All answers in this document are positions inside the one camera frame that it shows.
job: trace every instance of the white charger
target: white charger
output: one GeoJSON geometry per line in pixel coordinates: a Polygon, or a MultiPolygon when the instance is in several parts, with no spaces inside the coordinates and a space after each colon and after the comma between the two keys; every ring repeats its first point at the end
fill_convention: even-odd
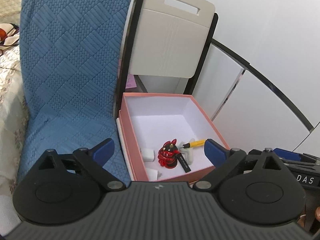
{"type": "Polygon", "coordinates": [[[153,149],[140,148],[140,152],[144,162],[153,162],[155,160],[155,151],[153,149]]]}
{"type": "Polygon", "coordinates": [[[146,168],[146,173],[149,181],[156,181],[162,175],[159,171],[150,168],[146,168]]]}

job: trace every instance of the open gift box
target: open gift box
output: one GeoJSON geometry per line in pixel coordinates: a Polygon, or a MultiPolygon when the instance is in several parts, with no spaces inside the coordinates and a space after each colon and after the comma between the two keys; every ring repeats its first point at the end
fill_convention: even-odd
{"type": "Polygon", "coordinates": [[[212,138],[229,149],[212,121],[191,95],[124,93],[117,119],[120,142],[132,180],[149,181],[146,168],[158,170],[157,181],[194,182],[214,169],[204,154],[204,147],[193,148],[191,171],[181,164],[173,169],[161,167],[158,151],[166,141],[187,143],[191,138],[212,138]],[[154,149],[153,162],[144,162],[140,149],[154,149]]]}

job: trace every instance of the red toy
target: red toy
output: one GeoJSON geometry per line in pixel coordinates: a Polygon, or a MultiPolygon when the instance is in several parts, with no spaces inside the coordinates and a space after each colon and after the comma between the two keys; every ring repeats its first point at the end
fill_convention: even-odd
{"type": "Polygon", "coordinates": [[[176,147],[177,139],[167,141],[158,152],[158,159],[161,166],[172,169],[178,164],[176,155],[180,153],[176,147]]]}

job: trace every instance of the yellow screwdriver handle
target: yellow screwdriver handle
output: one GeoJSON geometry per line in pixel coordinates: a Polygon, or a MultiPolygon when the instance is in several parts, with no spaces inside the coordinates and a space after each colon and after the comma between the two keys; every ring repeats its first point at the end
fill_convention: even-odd
{"type": "Polygon", "coordinates": [[[206,140],[200,140],[200,141],[195,141],[190,143],[190,148],[191,147],[198,147],[204,145],[206,140]]]}

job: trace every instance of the white mattress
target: white mattress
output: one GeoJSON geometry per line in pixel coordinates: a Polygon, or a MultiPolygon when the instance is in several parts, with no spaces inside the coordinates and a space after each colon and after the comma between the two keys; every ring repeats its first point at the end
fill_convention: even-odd
{"type": "Polygon", "coordinates": [[[28,121],[24,103],[19,47],[0,56],[0,234],[20,222],[12,205],[20,154],[28,121]]]}

